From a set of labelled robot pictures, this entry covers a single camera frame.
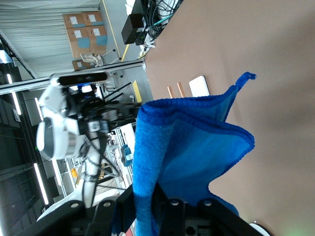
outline brown table surface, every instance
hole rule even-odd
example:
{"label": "brown table surface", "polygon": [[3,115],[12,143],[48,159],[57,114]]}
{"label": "brown table surface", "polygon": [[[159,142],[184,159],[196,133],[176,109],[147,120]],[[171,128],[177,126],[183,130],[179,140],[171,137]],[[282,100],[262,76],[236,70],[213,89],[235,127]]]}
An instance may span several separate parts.
{"label": "brown table surface", "polygon": [[256,148],[210,184],[247,222],[315,235],[315,1],[185,0],[145,57],[154,99],[204,75],[221,94],[246,71],[228,122]]}

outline yellow warning tape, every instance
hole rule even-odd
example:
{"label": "yellow warning tape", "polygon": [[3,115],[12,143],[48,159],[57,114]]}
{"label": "yellow warning tape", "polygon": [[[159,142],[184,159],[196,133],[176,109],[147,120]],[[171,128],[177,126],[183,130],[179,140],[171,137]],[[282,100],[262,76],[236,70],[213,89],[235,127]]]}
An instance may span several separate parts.
{"label": "yellow warning tape", "polygon": [[123,62],[124,59],[125,59],[126,53],[127,53],[127,51],[128,51],[128,48],[129,48],[129,44],[127,44],[127,46],[126,46],[125,52],[124,52],[123,57],[122,57],[122,60],[121,60],[122,62]]}
{"label": "yellow warning tape", "polygon": [[142,102],[142,98],[141,98],[141,95],[140,95],[140,91],[139,91],[139,88],[138,88],[137,81],[134,81],[132,83],[132,86],[133,86],[134,94],[136,95],[137,102]]}
{"label": "yellow warning tape", "polygon": [[118,49],[118,45],[117,45],[117,42],[116,42],[116,38],[115,38],[115,35],[114,35],[113,27],[112,27],[112,24],[110,23],[109,15],[108,15],[108,12],[107,12],[104,0],[103,0],[103,5],[104,5],[104,8],[105,8],[105,12],[106,12],[107,18],[108,18],[108,23],[109,23],[110,29],[112,30],[112,33],[113,33],[113,36],[114,36],[114,41],[115,41],[115,44],[116,44],[118,55],[121,58],[120,52],[119,52],[119,49]]}

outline cardboard box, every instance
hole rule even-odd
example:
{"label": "cardboard box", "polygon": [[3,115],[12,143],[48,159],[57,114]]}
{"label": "cardboard box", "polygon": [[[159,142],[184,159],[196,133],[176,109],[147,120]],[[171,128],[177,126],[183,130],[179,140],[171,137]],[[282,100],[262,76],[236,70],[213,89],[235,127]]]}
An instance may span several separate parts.
{"label": "cardboard box", "polygon": [[82,12],[82,17],[86,27],[88,26],[103,26],[102,16],[99,11]]}
{"label": "cardboard box", "polygon": [[85,27],[90,39],[90,53],[105,54],[107,35],[104,26]]}
{"label": "cardboard box", "polygon": [[90,39],[86,28],[67,29],[73,58],[80,59],[80,53],[90,53]]}
{"label": "cardboard box", "polygon": [[95,67],[93,63],[90,64],[90,63],[84,62],[83,60],[73,60],[72,65],[73,65],[74,70],[85,70],[85,69]]}
{"label": "cardboard box", "polygon": [[85,27],[85,23],[81,13],[64,14],[63,21],[66,29]]}

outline blue towel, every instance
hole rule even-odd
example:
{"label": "blue towel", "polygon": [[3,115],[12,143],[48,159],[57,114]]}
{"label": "blue towel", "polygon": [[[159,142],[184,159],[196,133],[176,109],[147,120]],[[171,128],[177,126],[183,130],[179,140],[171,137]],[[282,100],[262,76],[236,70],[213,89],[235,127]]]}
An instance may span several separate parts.
{"label": "blue towel", "polygon": [[157,182],[168,198],[192,206],[214,198],[238,214],[233,205],[212,194],[208,184],[254,148],[249,132],[225,120],[237,92],[255,78],[246,72],[222,95],[162,99],[140,108],[133,160],[137,236],[158,235],[151,214]]}

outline black box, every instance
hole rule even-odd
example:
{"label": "black box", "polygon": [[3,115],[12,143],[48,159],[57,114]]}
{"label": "black box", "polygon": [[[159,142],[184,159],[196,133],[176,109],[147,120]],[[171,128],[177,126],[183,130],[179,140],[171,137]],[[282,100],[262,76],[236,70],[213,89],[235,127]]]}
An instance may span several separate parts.
{"label": "black box", "polygon": [[144,19],[142,14],[130,14],[126,20],[122,31],[124,44],[131,44],[136,41],[139,33],[144,28]]}

